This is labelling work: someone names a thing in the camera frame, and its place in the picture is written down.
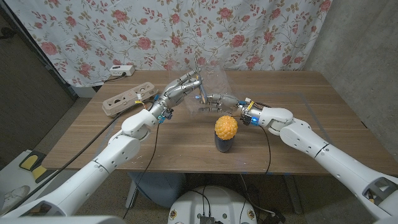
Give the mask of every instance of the power strip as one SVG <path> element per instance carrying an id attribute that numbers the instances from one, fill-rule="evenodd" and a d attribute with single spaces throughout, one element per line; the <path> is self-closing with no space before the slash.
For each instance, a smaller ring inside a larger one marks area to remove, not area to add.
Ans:
<path id="1" fill-rule="evenodd" d="M 136 100 L 139 100 L 138 94 L 141 95 L 141 100 L 146 100 L 159 92 L 158 89 L 150 82 L 145 82 L 137 87 L 134 87 L 124 93 L 120 93 L 110 99 L 103 101 L 102 109 L 108 116 L 116 116 L 118 112 L 130 107 Z"/>
<path id="2" fill-rule="evenodd" d="M 109 71 L 112 76 L 121 76 L 123 72 L 126 72 L 126 76 L 132 76 L 135 69 L 132 65 L 113 65 Z"/>

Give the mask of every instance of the wall socket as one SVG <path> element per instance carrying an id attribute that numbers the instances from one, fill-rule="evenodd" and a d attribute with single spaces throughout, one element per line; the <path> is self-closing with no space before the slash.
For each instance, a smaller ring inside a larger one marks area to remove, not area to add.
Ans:
<path id="1" fill-rule="evenodd" d="M 112 76 L 121 76 L 123 72 L 126 72 L 126 76 L 132 76 L 135 69 L 132 65 L 113 65 L 109 71 Z"/>

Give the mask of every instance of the yellow label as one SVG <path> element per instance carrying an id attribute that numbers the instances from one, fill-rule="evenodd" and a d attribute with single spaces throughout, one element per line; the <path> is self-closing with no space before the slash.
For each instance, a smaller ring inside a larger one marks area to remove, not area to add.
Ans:
<path id="1" fill-rule="evenodd" d="M 30 168 L 32 168 L 32 166 L 35 164 L 36 160 L 38 159 L 38 157 L 36 155 L 30 156 L 29 158 L 27 158 L 21 165 L 21 168 L 30 170 Z"/>
<path id="2" fill-rule="evenodd" d="M 252 101 L 252 102 L 249 104 L 249 106 L 248 106 L 248 110 L 250 110 L 250 109 L 251 109 L 251 107 L 253 106 L 253 104 L 254 104 L 254 101 Z"/>
<path id="3" fill-rule="evenodd" d="M 37 180 L 37 178 L 39 178 L 41 175 L 43 175 L 45 171 L 46 171 L 46 168 L 44 168 L 42 166 L 38 166 L 36 169 L 34 169 L 32 171 L 32 173 L 33 173 L 33 177 L 35 178 L 35 180 Z"/>

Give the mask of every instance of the white plastic casing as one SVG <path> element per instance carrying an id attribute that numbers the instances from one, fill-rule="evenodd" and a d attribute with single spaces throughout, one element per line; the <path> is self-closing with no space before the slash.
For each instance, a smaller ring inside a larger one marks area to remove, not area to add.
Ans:
<path id="1" fill-rule="evenodd" d="M 20 218 L 2 218 L 2 224 L 71 224 L 71 223 L 90 223 L 90 224 L 126 224 L 121 218 L 110 215 L 90 215 L 77 217 L 20 217 Z"/>
<path id="2" fill-rule="evenodd" d="M 138 153 L 141 143 L 138 139 L 120 135 L 109 144 L 94 161 L 101 164 L 109 173 L 132 159 Z"/>
<path id="3" fill-rule="evenodd" d="M 332 145 L 322 149 L 315 160 L 344 184 L 375 218 L 389 218 L 398 214 L 398 207 L 388 206 L 393 204 L 390 200 L 398 200 L 397 193 L 390 195 L 379 207 L 363 196 L 363 191 L 374 180 L 384 177 L 397 184 L 398 178 L 372 170 Z"/>
<path id="4" fill-rule="evenodd" d="M 268 131 L 276 136 L 284 126 L 293 120 L 293 114 L 285 108 L 264 107 L 259 118 L 259 125 L 265 128 L 269 125 Z"/>
<path id="5" fill-rule="evenodd" d="M 202 193 L 203 187 L 198 187 L 195 190 Z M 241 223 L 257 223 L 256 217 L 253 219 L 248 217 L 248 211 L 254 211 L 252 205 L 248 201 L 245 202 L 244 197 L 238 193 L 219 186 L 207 186 L 204 193 L 210 203 L 211 216 L 214 217 L 216 221 L 221 221 L 225 224 L 238 224 L 239 220 Z M 200 219 L 197 215 L 203 214 L 202 195 L 191 191 L 183 194 L 174 202 L 170 208 L 170 212 L 173 210 L 177 212 L 177 216 L 175 218 L 171 218 L 169 213 L 169 218 L 167 220 L 168 224 L 199 223 Z M 205 215 L 207 217 L 208 212 L 209 206 L 205 199 Z"/>
<path id="6" fill-rule="evenodd" d="M 126 76 L 132 76 L 135 69 L 132 65 L 113 65 L 109 71 L 112 76 L 121 76 L 123 72 L 126 72 Z"/>
<path id="7" fill-rule="evenodd" d="M 42 201 L 57 207 L 63 213 L 62 215 L 73 215 L 108 175 L 106 169 L 91 161 L 53 192 L 18 207 L 4 217 L 17 218 Z"/>
<path id="8" fill-rule="evenodd" d="M 138 114 L 135 114 L 126 119 L 122 124 L 122 131 L 128 136 L 133 136 L 135 133 L 143 127 L 144 124 L 149 127 L 155 126 L 157 118 L 154 117 L 149 111 L 142 110 Z"/>
<path id="9" fill-rule="evenodd" d="M 294 118 L 294 123 L 282 128 L 279 134 L 286 145 L 298 149 L 312 158 L 315 158 L 319 150 L 329 144 L 314 133 L 307 122 L 297 118 Z"/>

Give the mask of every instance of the black cable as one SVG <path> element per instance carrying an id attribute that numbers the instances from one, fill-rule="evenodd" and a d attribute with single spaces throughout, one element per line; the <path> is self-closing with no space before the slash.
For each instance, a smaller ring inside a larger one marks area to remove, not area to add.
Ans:
<path id="1" fill-rule="evenodd" d="M 255 107 L 255 108 L 259 109 L 259 110 L 262 110 L 262 108 L 260 108 L 258 106 L 253 105 L 253 107 Z"/>
<path id="2" fill-rule="evenodd" d="M 195 192 L 195 193 L 198 193 L 198 194 L 200 194 L 200 195 L 202 195 L 202 197 L 204 197 L 206 200 L 207 200 L 207 204 L 209 205 L 209 214 L 211 214 L 211 212 L 210 212 L 210 202 L 209 202 L 209 200 L 207 199 L 207 197 L 206 197 L 206 195 L 204 195 L 204 194 L 202 194 L 202 193 L 200 193 L 200 192 L 197 192 L 196 190 L 188 190 L 188 191 L 192 191 L 192 192 Z"/>
<path id="3" fill-rule="evenodd" d="M 48 184 L 52 179 L 54 179 L 61 171 L 63 171 L 66 167 L 68 167 L 77 157 L 79 157 L 83 152 L 86 151 L 87 148 L 102 134 L 104 133 L 105 130 L 107 130 L 108 127 L 111 126 L 112 123 L 114 123 L 123 113 L 125 113 L 127 110 L 137 106 L 141 105 L 140 103 L 135 103 L 125 110 L 122 110 L 120 113 L 118 113 L 80 152 L 78 152 L 73 158 L 71 158 L 65 165 L 63 165 L 59 170 L 55 171 L 53 175 L 51 175 L 47 180 L 45 180 L 42 184 L 40 184 L 38 187 L 36 187 L 31 193 L 26 195 L 22 200 L 20 200 L 18 203 L 16 203 L 8 212 L 11 212 L 15 210 L 17 207 L 22 205 L 28 198 L 33 196 L 36 192 L 38 192 L 42 187 L 44 187 L 46 184 Z"/>
<path id="4" fill-rule="evenodd" d="M 127 75 L 126 72 L 123 72 L 121 76 L 116 77 L 116 78 L 113 78 L 113 79 L 110 79 L 110 80 L 105 80 L 104 83 L 109 82 L 109 81 L 118 80 L 118 79 L 120 79 L 120 78 L 125 77 L 126 75 Z"/>
<path id="5" fill-rule="evenodd" d="M 205 197 L 205 189 L 206 189 L 206 185 L 204 186 L 203 191 L 202 191 L 202 195 L 201 195 L 201 201 L 203 202 L 203 216 L 205 216 L 205 199 L 204 199 L 204 197 Z"/>
<path id="6" fill-rule="evenodd" d="M 243 209 L 244 209 L 244 205 L 246 204 L 246 198 L 244 199 L 244 202 L 243 202 L 243 207 L 242 207 L 242 210 L 241 210 L 241 215 L 239 216 L 239 224 L 241 223 L 241 219 L 242 219 L 242 213 L 243 213 Z"/>
<path id="7" fill-rule="evenodd" d="M 157 137 L 158 137 L 158 133 L 159 133 L 159 126 L 160 126 L 160 124 L 157 125 L 154 153 L 152 153 L 152 157 L 150 158 L 147 167 L 145 168 L 145 170 L 143 171 L 143 173 L 142 173 L 142 175 L 140 176 L 139 180 L 137 181 L 136 189 L 135 189 L 134 191 L 136 191 L 136 190 L 138 189 L 139 182 L 141 181 L 142 177 L 144 176 L 145 172 L 147 171 L 147 169 L 148 169 L 150 163 L 152 162 L 152 160 L 153 160 L 153 158 L 154 158 L 154 156 L 155 156 L 156 145 L 157 145 Z M 126 212 L 125 212 L 124 215 L 123 215 L 123 219 L 126 217 L 127 213 L 129 212 L 130 206 L 131 206 L 131 204 L 132 204 L 133 199 L 134 199 L 134 196 L 131 197 L 131 201 L 130 201 L 130 203 L 129 203 L 129 207 L 126 209 Z"/>
<path id="8" fill-rule="evenodd" d="M 267 167 L 267 170 L 266 170 L 266 173 L 265 173 L 265 175 L 266 175 L 268 173 L 269 166 L 271 165 L 271 145 L 269 144 L 269 138 L 268 138 L 268 134 L 267 134 L 266 130 L 262 126 L 260 126 L 260 128 L 263 130 L 264 134 L 266 134 L 267 143 L 268 143 L 268 150 L 269 150 L 269 162 L 268 162 L 268 167 Z"/>
<path id="9" fill-rule="evenodd" d="M 255 103 L 257 103 L 258 105 L 261 105 L 261 106 L 265 106 L 265 107 L 270 108 L 270 106 L 268 106 L 268 105 L 266 105 L 266 104 L 264 104 L 264 103 L 259 103 L 259 102 L 255 102 Z"/>
<path id="10" fill-rule="evenodd" d="M 242 187 L 242 185 L 239 183 L 238 178 L 235 179 L 234 177 L 231 177 L 229 174 L 224 174 L 224 175 L 226 175 L 228 178 L 231 179 L 231 181 L 235 185 L 235 187 L 238 187 L 237 189 L 239 190 L 239 193 L 241 195 L 246 195 L 246 191 L 244 190 L 244 187 Z"/>
<path id="11" fill-rule="evenodd" d="M 268 150 L 269 150 L 269 162 L 268 162 L 268 167 L 267 167 L 267 170 L 266 170 L 266 173 L 265 173 L 265 175 L 266 175 L 266 174 L 268 173 L 269 166 L 271 165 L 271 145 L 269 144 L 269 138 L 268 138 L 268 134 L 266 133 L 266 130 L 265 130 L 262 126 L 260 126 L 260 128 L 263 130 L 264 134 L 266 134 L 267 143 L 268 143 Z M 260 210 L 264 210 L 263 208 L 260 208 L 259 206 L 256 206 L 256 204 L 254 204 L 254 203 L 250 200 L 248 188 L 246 187 L 246 183 L 244 183 L 242 174 L 241 174 L 241 178 L 242 178 L 243 184 L 244 184 L 244 186 L 245 186 L 246 195 L 248 196 L 249 202 L 252 203 L 253 207 L 256 207 L 256 208 L 258 208 L 258 209 L 260 209 Z"/>
<path id="12" fill-rule="evenodd" d="M 251 201 L 251 197 L 250 197 L 251 192 L 254 192 L 256 194 L 256 196 L 257 196 L 256 202 L 258 205 L 260 205 L 261 204 L 260 203 L 260 191 L 254 184 L 248 185 L 248 197 L 249 197 L 250 201 Z M 260 210 L 256 207 L 254 207 L 254 211 L 256 213 L 256 216 L 258 217 L 260 215 Z"/>

